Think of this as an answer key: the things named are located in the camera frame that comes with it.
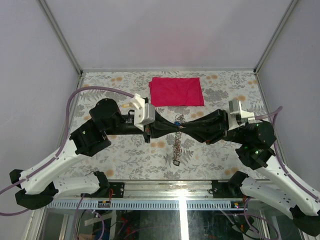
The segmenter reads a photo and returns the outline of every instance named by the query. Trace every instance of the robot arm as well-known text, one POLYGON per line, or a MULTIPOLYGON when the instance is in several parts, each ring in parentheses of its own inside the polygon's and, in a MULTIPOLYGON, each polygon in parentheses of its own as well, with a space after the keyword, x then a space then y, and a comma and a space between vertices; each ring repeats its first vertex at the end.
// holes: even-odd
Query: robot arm
MULTIPOLYGON (((26 179, 18 186, 22 190, 15 195, 17 203, 28 209, 38 209, 57 197, 82 193, 91 194, 91 197, 105 197, 110 185, 103 172, 97 171, 94 175, 70 179, 58 176, 72 165, 81 162, 84 156, 92 157, 110 146, 108 135, 141 134, 145 142, 149 143, 151 138, 180 131, 207 145, 219 140, 241 144, 242 146, 235 150, 241 162, 266 176, 283 192, 257 183, 241 172, 236 172, 230 179, 230 187, 280 210, 307 234, 316 236, 320 233, 320 203, 298 188, 277 162, 275 153, 270 148, 276 140, 273 126, 265 121, 250 123, 255 119, 254 114, 243 111, 239 101, 230 101, 228 111, 218 109, 194 121, 182 123, 181 126, 161 117, 147 99, 137 94, 131 102, 135 107, 134 114, 129 111, 127 115, 122 115, 114 100, 100 100, 89 111, 91 119, 71 133, 63 152, 49 167, 26 178, 52 159, 56 151, 30 169, 12 171, 12 183, 26 179)), ((320 196, 319 192, 291 170, 288 171, 307 189, 320 196)))

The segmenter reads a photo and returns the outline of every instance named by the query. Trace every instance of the pink cloth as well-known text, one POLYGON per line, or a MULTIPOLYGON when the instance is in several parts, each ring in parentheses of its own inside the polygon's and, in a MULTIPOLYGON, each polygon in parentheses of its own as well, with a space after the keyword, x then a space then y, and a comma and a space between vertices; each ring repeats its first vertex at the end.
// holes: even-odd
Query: pink cloth
POLYGON ((155 107, 205 105, 199 77, 153 77, 149 87, 155 107))

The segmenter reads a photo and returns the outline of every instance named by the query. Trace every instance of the white mounting bracket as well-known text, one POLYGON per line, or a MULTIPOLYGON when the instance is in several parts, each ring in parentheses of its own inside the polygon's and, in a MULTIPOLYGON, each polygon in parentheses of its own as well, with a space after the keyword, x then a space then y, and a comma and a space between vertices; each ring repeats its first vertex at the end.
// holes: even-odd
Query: white mounting bracket
POLYGON ((246 122, 255 120, 255 113, 243 111, 238 99, 229 101, 229 130, 235 129, 246 122))
POLYGON ((156 120, 156 109, 155 106, 150 103, 146 103, 139 94, 134 94, 134 97, 130 100, 134 106, 134 125, 144 131, 144 126, 151 124, 156 120))

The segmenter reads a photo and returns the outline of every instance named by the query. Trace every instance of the metal chain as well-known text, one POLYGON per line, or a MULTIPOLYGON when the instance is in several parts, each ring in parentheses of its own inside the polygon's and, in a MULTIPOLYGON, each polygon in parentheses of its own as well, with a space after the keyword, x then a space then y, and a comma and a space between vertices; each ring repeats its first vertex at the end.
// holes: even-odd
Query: metal chain
MULTIPOLYGON (((178 125, 181 128, 181 124, 185 122, 185 117, 183 114, 175 116, 174 124, 178 125)), ((173 165, 179 166, 180 165, 180 158, 182 155, 181 149, 181 131, 175 133, 174 137, 174 144, 173 144, 173 165)))

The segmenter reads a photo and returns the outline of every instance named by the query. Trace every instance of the floral tablecloth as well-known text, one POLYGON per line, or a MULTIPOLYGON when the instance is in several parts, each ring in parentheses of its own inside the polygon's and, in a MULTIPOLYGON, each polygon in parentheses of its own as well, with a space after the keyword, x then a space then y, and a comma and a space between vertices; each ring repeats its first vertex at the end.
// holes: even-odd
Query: floral tablecloth
MULTIPOLYGON (((186 121, 200 118, 216 109, 227 109, 228 101, 238 98, 242 108, 258 115, 265 113, 262 97, 252 71, 150 71, 150 72, 87 72, 83 86, 103 86, 138 93, 150 98, 148 83, 153 77, 199 77, 204 97, 202 107, 157 107, 167 120, 174 122, 176 115, 184 115, 186 121)), ((103 98, 118 102, 123 114, 128 108, 121 105, 129 99, 113 92, 89 90, 80 94, 71 131, 90 119, 89 110, 103 98)), ((205 145, 182 134, 180 166, 172 164, 175 135, 169 134, 151 143, 144 143, 142 135, 111 135, 112 145, 93 157, 88 157, 63 174, 79 177, 90 171, 103 171, 114 180, 224 180, 237 170, 256 179, 263 176, 242 165, 235 152, 239 145, 221 140, 205 145)))

